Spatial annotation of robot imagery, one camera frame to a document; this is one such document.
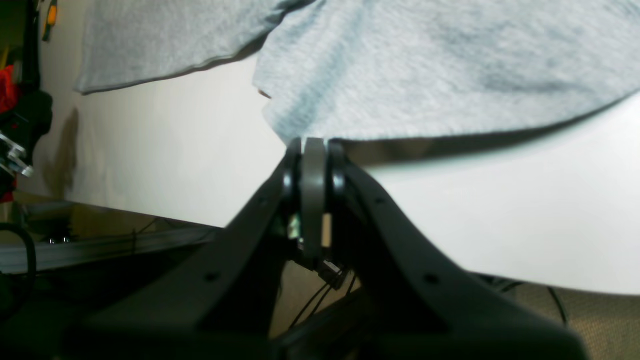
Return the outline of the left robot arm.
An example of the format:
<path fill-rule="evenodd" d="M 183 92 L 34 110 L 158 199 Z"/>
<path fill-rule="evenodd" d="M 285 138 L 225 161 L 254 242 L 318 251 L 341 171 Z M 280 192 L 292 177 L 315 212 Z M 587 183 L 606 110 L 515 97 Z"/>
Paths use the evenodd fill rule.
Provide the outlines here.
<path fill-rule="evenodd" d="M 1 202 L 13 201 L 18 177 L 34 173 L 38 141 L 50 132 L 53 98 L 41 88 L 39 54 L 41 0 L 3 0 L 22 21 L 23 43 L 1 50 Z"/>

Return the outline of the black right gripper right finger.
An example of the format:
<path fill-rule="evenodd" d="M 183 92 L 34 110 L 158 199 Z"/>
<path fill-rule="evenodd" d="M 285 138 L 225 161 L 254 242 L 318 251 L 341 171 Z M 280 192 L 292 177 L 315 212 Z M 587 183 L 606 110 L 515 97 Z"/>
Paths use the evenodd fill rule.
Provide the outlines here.
<path fill-rule="evenodd" d="M 573 331 L 524 309 L 455 264 L 350 162 L 338 142 L 314 140 L 331 214 L 331 249 L 374 310 L 363 360 L 585 360 Z"/>

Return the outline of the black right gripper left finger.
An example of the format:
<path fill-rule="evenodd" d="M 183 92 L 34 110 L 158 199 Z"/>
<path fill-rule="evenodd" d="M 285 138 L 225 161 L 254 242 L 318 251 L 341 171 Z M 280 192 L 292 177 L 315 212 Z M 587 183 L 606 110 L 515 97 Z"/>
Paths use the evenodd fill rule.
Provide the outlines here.
<path fill-rule="evenodd" d="M 314 267 L 314 139 L 295 139 L 226 228 L 142 289 L 74 325 L 65 360 L 272 360 L 286 262 Z"/>

